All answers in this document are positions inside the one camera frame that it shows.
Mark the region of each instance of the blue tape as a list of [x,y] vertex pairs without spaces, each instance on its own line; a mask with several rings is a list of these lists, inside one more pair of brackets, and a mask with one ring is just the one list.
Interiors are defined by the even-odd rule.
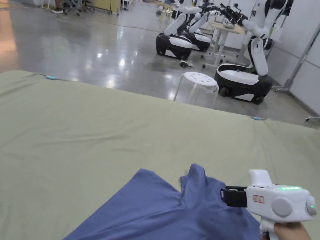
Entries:
[[257,120],[257,121],[264,120],[263,118],[260,118],[260,117],[252,117],[252,119]]
[[56,78],[53,77],[53,76],[45,76],[45,77],[48,78],[48,79],[50,79],[50,80],[56,80]]

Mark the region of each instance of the wheel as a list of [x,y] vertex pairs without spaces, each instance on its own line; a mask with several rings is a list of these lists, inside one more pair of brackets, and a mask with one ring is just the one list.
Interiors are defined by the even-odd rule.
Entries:
[[226,97],[226,96],[228,95],[228,89],[225,88],[225,87],[220,88],[220,89],[219,89],[219,94],[220,94],[220,96],[222,96],[222,97]]
[[165,49],[163,49],[162,47],[158,47],[158,48],[157,48],[157,54],[158,54],[159,56],[163,56],[164,53],[165,53]]
[[188,55],[187,55],[187,54],[182,54],[182,55],[180,56],[180,59],[181,59],[181,60],[187,60],[187,59],[188,59]]
[[254,97],[251,102],[253,102],[256,105],[259,105],[263,102],[264,98],[263,97]]

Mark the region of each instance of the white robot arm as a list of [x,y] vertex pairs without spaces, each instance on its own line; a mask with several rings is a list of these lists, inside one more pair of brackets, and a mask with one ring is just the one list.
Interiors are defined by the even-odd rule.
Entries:
[[197,20],[190,28],[189,32],[194,33],[197,29],[199,29],[206,21],[208,21],[209,16],[216,15],[218,11],[209,11],[207,13],[203,13],[201,15],[195,15],[195,19]]
[[238,24],[248,31],[246,44],[248,44],[252,64],[260,76],[265,76],[268,73],[267,60],[263,50],[267,46],[270,30],[279,16],[289,14],[292,3],[293,0],[258,0],[251,21],[241,14],[241,11],[235,12],[229,6],[222,5],[221,13],[230,22]]
[[270,240],[279,240],[274,233],[276,222],[312,220],[317,214],[314,197],[297,186],[272,184],[266,170],[250,170],[251,185],[221,189],[221,199],[232,207],[248,207],[261,216],[260,232],[268,233]]
[[188,19],[188,15],[193,13],[197,14],[202,11],[201,8],[198,7],[191,7],[192,0],[185,0],[180,6],[178,11],[181,11],[177,19],[169,24],[169,26],[164,30],[164,35],[170,36],[171,34],[177,33],[177,29],[184,24],[184,22]]

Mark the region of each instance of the green led light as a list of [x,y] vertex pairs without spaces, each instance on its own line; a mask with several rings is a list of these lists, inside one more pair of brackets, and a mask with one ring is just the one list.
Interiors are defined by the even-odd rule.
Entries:
[[300,189],[299,187],[286,187],[286,188],[281,188],[282,190],[294,190],[294,189]]

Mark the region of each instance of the polished concrete floor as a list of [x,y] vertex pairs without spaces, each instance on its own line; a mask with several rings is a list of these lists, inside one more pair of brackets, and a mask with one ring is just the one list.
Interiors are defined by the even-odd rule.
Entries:
[[[97,11],[77,17],[8,1],[0,6],[0,72],[25,70],[172,100],[181,74],[189,71],[156,54],[156,36],[166,27],[158,22],[156,4],[131,1],[119,16]],[[214,77],[215,68],[201,68],[200,55],[190,56],[190,71]],[[187,102],[191,88],[183,82],[177,101]],[[209,107],[211,101],[200,93],[196,105]],[[218,96],[215,109],[319,126],[305,122],[310,113],[292,96],[273,91],[259,106]]]

